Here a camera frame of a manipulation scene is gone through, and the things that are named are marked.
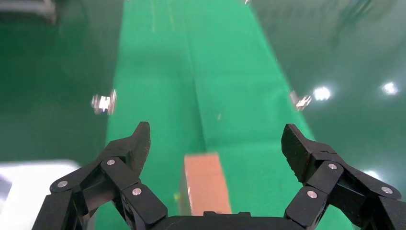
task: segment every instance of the metal screw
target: metal screw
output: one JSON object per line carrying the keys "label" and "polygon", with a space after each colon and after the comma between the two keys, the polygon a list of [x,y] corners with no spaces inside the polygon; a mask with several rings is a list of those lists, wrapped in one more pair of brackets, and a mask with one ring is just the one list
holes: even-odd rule
{"label": "metal screw", "polygon": [[313,191],[307,191],[307,195],[310,198],[316,199],[317,198],[317,193],[313,192]]}
{"label": "metal screw", "polygon": [[392,189],[390,189],[390,188],[388,188],[388,187],[382,187],[381,189],[382,189],[382,191],[384,191],[384,192],[386,192],[386,193],[388,193],[388,194],[392,194],[392,193],[393,193]]}
{"label": "metal screw", "polygon": [[107,165],[112,165],[112,164],[114,164],[115,163],[115,160],[109,160],[109,161],[107,161]]}
{"label": "metal screw", "polygon": [[140,195],[141,194],[141,189],[140,188],[135,188],[134,190],[133,190],[133,195],[135,195],[135,196],[138,196],[138,195]]}
{"label": "metal screw", "polygon": [[115,102],[117,100],[117,91],[112,90],[110,96],[94,95],[91,99],[91,106],[95,114],[101,114],[107,111],[107,114],[114,113]]}
{"label": "metal screw", "polygon": [[335,164],[328,164],[328,167],[331,169],[337,169],[337,166]]}
{"label": "metal screw", "polygon": [[61,182],[58,183],[58,187],[59,187],[59,188],[63,188],[63,187],[65,187],[67,184],[68,184],[67,181],[61,181]]}

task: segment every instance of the white object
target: white object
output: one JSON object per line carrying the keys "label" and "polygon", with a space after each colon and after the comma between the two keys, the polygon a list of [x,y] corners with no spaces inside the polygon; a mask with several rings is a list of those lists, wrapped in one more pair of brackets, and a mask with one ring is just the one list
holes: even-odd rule
{"label": "white object", "polygon": [[0,229],[32,229],[49,187],[79,166],[73,161],[21,162],[0,165],[0,175],[12,183],[0,214]]}

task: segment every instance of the black joint link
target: black joint link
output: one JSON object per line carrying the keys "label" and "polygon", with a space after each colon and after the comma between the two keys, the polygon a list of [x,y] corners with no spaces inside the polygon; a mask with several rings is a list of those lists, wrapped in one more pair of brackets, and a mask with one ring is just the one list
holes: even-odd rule
{"label": "black joint link", "polygon": [[144,184],[134,184],[122,191],[123,207],[128,220],[134,220],[136,229],[151,229],[167,217],[168,209]]}
{"label": "black joint link", "polygon": [[100,166],[120,191],[139,182],[138,176],[118,157],[108,157],[100,163]]}
{"label": "black joint link", "polygon": [[314,230],[327,208],[328,195],[313,187],[303,187],[285,210],[284,217],[306,230]]}
{"label": "black joint link", "polygon": [[343,173],[344,168],[340,164],[324,161],[307,181],[306,186],[317,188],[330,195]]}

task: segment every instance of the blurred metal part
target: blurred metal part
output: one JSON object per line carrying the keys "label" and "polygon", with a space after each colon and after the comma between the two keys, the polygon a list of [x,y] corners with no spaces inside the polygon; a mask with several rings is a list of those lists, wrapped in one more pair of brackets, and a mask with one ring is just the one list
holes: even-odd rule
{"label": "blurred metal part", "polygon": [[295,106],[296,111],[303,111],[312,101],[312,96],[306,95],[302,99],[299,99],[295,91],[290,92],[289,97],[292,104]]}
{"label": "blurred metal part", "polygon": [[0,0],[0,12],[34,13],[56,24],[57,13],[52,0]]}
{"label": "blurred metal part", "polygon": [[107,111],[108,115],[112,115],[115,110],[116,100],[117,91],[113,89],[110,96],[94,95],[91,100],[91,106],[95,114],[101,114]]}

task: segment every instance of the cardboard box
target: cardboard box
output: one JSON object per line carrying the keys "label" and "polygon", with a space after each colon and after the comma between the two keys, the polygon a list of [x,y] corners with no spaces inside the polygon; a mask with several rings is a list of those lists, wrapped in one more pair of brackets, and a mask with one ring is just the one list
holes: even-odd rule
{"label": "cardboard box", "polygon": [[179,205],[181,215],[202,216],[205,211],[231,213],[226,179],[217,153],[184,157]]}

